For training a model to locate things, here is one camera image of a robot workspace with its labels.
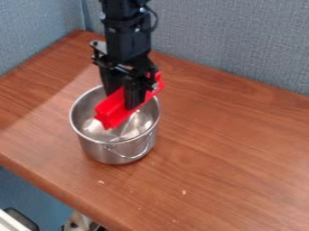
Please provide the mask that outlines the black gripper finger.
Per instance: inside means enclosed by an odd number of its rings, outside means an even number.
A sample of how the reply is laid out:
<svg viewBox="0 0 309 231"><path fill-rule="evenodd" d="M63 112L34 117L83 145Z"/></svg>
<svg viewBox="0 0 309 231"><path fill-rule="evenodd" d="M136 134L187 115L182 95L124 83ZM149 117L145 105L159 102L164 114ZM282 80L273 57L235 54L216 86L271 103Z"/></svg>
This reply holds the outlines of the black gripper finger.
<svg viewBox="0 0 309 231"><path fill-rule="evenodd" d="M119 67L100 67L99 71L105 94L109 96L121 87L125 71Z"/></svg>
<svg viewBox="0 0 309 231"><path fill-rule="evenodd" d="M155 90L155 73L129 74L123 79L124 107L127 110L137 107L145 100L145 93Z"/></svg>

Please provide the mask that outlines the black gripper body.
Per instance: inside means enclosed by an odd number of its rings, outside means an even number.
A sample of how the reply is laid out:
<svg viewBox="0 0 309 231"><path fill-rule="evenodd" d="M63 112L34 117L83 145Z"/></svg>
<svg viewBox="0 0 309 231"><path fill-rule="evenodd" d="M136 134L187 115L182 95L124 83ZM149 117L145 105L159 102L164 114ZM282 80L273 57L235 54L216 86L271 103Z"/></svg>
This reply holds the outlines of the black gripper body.
<svg viewBox="0 0 309 231"><path fill-rule="evenodd" d="M151 33L149 22L103 22L105 41L92 41L93 63L101 79L119 79L125 75L141 77L155 72L148 58Z"/></svg>

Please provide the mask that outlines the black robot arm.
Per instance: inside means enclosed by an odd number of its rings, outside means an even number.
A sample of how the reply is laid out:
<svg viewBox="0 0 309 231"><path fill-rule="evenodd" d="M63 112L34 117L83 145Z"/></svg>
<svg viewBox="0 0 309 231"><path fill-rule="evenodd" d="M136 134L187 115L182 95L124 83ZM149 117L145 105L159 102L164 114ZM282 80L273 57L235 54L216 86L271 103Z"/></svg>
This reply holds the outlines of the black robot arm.
<svg viewBox="0 0 309 231"><path fill-rule="evenodd" d="M92 41L92 61L109 96L120 88L124 108L135 109L145 101L145 92L155 89L156 66L148 58L151 33L158 22L148 7L149 0L99 0L103 10L105 51L101 42Z"/></svg>

